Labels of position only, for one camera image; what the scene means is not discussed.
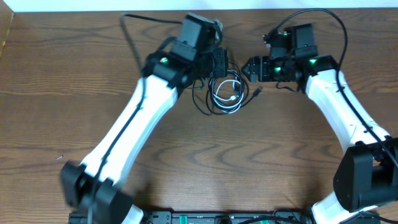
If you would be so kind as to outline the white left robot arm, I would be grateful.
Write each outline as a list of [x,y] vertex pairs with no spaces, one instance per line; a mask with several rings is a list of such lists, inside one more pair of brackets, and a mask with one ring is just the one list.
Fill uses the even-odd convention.
[[105,137],[79,164],[68,161],[60,171],[66,203],[84,223],[141,223],[144,211],[122,191],[138,154],[184,89],[201,78],[225,76],[227,69],[224,48],[159,49],[147,56],[142,78]]

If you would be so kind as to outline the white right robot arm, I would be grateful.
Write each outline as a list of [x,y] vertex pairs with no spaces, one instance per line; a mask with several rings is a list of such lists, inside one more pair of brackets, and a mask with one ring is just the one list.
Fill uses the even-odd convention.
[[362,107],[332,56],[252,57],[241,70],[250,82],[296,82],[340,142],[333,191],[311,207],[314,223],[345,222],[397,200],[397,139]]

